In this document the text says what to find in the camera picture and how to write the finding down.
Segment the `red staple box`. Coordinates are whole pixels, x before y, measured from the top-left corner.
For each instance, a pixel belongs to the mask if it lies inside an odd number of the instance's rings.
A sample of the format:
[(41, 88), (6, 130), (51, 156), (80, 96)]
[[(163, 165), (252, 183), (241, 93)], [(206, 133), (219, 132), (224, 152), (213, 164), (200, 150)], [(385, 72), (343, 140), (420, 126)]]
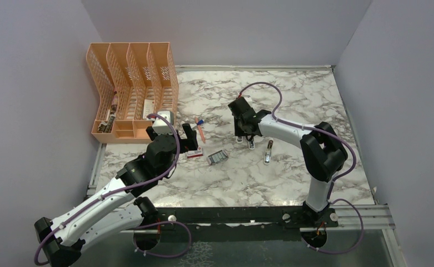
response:
[(196, 150), (189, 150), (186, 152), (186, 156), (188, 159), (195, 158), (195, 157), (201, 157), (201, 156), (203, 156), (203, 148), (198, 147)]

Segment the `grey staple tray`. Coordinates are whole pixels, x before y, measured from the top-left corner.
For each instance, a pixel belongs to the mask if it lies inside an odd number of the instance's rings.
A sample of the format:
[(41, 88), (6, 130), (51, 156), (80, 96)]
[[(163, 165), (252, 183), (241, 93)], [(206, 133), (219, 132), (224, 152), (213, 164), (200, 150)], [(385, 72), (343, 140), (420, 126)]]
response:
[(207, 162), (209, 165), (216, 165), (225, 162), (228, 158), (229, 155), (226, 150), (219, 150), (207, 156)]

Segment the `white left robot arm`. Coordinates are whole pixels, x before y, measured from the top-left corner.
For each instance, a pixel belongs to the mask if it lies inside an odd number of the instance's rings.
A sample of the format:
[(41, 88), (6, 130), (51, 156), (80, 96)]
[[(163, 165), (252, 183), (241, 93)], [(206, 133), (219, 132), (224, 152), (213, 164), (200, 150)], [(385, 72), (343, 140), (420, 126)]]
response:
[(143, 193), (171, 177), (180, 154), (199, 148), (197, 132), (182, 125), (182, 138), (172, 125), (172, 112), (152, 113), (146, 132), (151, 139), (144, 153), (127, 162), (103, 188), (72, 210), (34, 224), (39, 246), (36, 266), (71, 266), (83, 251), (122, 230), (159, 229), (165, 221)]

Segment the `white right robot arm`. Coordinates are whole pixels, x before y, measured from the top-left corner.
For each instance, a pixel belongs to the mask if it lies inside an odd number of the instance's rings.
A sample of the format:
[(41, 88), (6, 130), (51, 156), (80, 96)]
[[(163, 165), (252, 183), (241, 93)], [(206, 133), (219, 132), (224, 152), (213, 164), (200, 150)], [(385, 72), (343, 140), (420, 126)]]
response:
[(330, 204), (333, 179), (344, 166), (348, 153), (326, 122), (302, 126), (276, 119), (272, 112), (256, 112), (244, 97), (228, 104), (238, 137), (270, 137), (301, 149), (306, 169), (311, 175), (307, 199), (302, 204), (302, 220), (308, 226), (320, 223)]

